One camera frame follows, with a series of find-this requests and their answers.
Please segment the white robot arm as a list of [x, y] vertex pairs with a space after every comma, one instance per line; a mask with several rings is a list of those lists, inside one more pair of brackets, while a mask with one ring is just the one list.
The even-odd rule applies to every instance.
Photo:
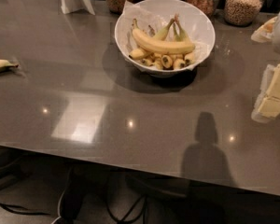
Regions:
[[[259, 43], [269, 42], [273, 50], [280, 55], [280, 12], [276, 17], [262, 24], [251, 36]], [[260, 93], [254, 104], [251, 118], [267, 123], [280, 115], [280, 63], [268, 64], [263, 72]]]

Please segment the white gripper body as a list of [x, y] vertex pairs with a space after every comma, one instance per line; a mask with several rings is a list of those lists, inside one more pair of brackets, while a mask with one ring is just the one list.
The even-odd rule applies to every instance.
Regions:
[[258, 108], [259, 108], [259, 105], [261, 103], [261, 101], [265, 98], [265, 97], [269, 97], [267, 94], [266, 94], [266, 90], [268, 90], [269, 88], [269, 85], [272, 81], [272, 78], [273, 78], [273, 70], [276, 66], [273, 66], [271, 64], [268, 64], [266, 69], [264, 70], [264, 73], [263, 73], [263, 77], [262, 77], [262, 81], [260, 83], [260, 93], [259, 93], [259, 96], [254, 104], [254, 109], [251, 113], [251, 118], [252, 120], [254, 121], [257, 121], [257, 122], [260, 122], [260, 123], [268, 123], [270, 122], [271, 120], [274, 120], [274, 119], [269, 119], [269, 118], [266, 118], [266, 117], [263, 117], [259, 112], [258, 112]]

